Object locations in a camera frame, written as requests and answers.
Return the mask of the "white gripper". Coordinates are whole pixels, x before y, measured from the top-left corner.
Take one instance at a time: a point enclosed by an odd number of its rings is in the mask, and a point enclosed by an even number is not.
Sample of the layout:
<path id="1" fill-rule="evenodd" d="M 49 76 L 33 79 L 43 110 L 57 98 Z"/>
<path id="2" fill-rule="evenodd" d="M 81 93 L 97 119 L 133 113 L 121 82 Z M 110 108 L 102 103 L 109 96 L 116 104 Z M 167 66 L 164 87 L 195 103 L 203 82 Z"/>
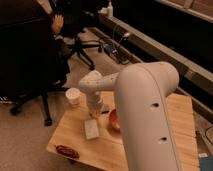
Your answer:
<path id="1" fill-rule="evenodd" d="M 98 118 L 103 108 L 103 98 L 100 93 L 90 94 L 87 96 L 87 106 L 89 115 L 92 118 Z"/>

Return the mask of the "person's hand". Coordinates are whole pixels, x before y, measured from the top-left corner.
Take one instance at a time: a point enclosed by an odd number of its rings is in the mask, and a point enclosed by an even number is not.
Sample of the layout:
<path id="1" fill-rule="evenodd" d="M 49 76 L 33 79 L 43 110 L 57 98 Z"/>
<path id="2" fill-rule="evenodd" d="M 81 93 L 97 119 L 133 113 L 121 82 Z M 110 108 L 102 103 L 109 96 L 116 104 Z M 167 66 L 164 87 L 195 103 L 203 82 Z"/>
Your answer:
<path id="1" fill-rule="evenodd" d="M 52 31 L 54 34 L 59 34 L 64 23 L 64 18 L 62 15 L 55 15 L 52 20 Z"/>

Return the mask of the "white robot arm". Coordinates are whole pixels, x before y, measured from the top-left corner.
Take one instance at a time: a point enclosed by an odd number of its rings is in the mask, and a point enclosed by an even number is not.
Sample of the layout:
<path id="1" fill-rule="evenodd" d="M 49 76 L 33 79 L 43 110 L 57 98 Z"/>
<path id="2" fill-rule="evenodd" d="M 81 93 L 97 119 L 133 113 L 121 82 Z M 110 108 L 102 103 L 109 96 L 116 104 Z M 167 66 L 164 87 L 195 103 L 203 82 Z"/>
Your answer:
<path id="1" fill-rule="evenodd" d="M 78 83 L 88 109 L 103 104 L 101 93 L 112 91 L 129 171 L 182 171 L 166 98 L 179 84 L 168 62 L 136 63 L 104 76 L 94 70 Z"/>

